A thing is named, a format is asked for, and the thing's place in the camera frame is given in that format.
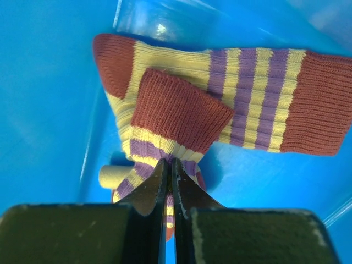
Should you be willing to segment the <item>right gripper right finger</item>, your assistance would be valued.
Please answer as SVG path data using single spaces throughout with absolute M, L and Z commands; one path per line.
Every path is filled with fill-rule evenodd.
M 300 209 L 227 208 L 172 162 L 177 263 L 339 263 L 328 232 Z

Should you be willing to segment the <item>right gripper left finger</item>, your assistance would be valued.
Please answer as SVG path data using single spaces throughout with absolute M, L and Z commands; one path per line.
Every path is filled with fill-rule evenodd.
M 117 203 L 22 204 L 1 217 L 1 263 L 164 263 L 168 163 Z

